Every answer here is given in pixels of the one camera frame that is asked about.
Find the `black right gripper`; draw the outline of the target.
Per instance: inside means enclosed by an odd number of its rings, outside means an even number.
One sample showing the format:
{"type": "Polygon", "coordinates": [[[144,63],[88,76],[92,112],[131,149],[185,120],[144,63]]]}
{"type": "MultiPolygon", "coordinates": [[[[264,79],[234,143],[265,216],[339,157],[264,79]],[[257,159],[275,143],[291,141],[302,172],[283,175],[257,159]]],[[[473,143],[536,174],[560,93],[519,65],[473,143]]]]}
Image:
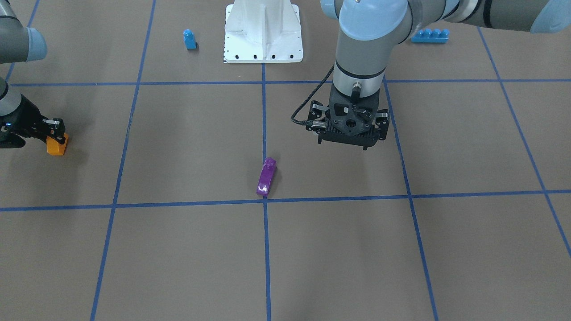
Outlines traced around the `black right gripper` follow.
{"type": "Polygon", "coordinates": [[[23,95],[16,110],[1,117],[1,126],[8,123],[8,130],[1,131],[0,134],[0,148],[22,148],[26,144],[24,138],[35,138],[44,144],[47,138],[55,140],[59,145],[67,143],[64,120],[46,118],[37,106],[23,95]]]}

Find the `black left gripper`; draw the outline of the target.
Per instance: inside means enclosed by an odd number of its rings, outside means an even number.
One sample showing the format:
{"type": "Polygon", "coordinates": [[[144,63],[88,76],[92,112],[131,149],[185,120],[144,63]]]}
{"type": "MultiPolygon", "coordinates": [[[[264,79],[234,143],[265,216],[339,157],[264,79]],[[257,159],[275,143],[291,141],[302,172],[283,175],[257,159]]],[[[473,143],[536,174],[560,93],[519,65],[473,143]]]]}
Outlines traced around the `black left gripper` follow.
{"type": "MultiPolygon", "coordinates": [[[[351,106],[354,104],[357,108],[365,108],[367,110],[377,110],[379,107],[380,89],[368,97],[360,97],[352,100],[351,96],[345,95],[336,89],[334,84],[330,90],[330,109],[334,109],[336,104],[343,106],[351,106]]],[[[316,100],[310,102],[310,111],[306,120],[306,130],[315,133],[321,133],[325,126],[324,117],[326,107],[316,100]]],[[[391,116],[387,108],[377,110],[374,116],[373,134],[377,140],[384,141],[387,138],[388,128],[391,124],[391,116]]]]}

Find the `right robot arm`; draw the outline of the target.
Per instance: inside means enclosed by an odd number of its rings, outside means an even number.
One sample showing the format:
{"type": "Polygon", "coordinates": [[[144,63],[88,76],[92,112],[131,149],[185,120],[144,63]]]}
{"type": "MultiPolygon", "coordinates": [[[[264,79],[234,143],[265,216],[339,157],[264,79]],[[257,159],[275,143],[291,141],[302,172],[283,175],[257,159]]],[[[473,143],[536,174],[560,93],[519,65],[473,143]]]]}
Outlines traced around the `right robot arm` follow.
{"type": "MultiPolygon", "coordinates": [[[[240,41],[237,35],[225,37],[227,45],[238,49],[230,63],[290,63],[303,57],[298,7],[287,0],[265,0],[260,6],[266,21],[262,42],[240,41]]],[[[21,24],[8,0],[1,2],[1,63],[45,59],[47,44],[34,28],[21,24]]],[[[27,138],[41,140],[50,155],[64,155],[69,142],[65,122],[49,119],[6,79],[1,79],[1,147],[22,148],[27,138]]]]}

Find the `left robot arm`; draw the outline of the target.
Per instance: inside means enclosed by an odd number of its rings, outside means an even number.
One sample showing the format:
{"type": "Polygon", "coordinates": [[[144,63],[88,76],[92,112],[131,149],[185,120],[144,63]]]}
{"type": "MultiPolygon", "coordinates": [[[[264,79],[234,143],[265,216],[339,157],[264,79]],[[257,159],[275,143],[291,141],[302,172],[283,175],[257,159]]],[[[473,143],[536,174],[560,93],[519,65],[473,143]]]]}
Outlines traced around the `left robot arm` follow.
{"type": "Polygon", "coordinates": [[[379,109],[380,87],[395,46],[437,21],[532,34],[570,24],[568,0],[322,0],[338,20],[328,111],[309,120],[320,140],[369,148],[387,136],[390,117],[379,109]]]}

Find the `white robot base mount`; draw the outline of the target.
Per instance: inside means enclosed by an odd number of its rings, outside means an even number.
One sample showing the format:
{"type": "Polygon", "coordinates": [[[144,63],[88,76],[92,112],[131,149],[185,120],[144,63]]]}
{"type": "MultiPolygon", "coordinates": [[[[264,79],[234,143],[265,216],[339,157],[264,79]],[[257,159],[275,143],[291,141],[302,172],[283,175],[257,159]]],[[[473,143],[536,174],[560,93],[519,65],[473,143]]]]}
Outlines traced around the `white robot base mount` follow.
{"type": "Polygon", "coordinates": [[[300,12],[291,1],[235,0],[225,14],[224,63],[302,62],[300,12]]]}

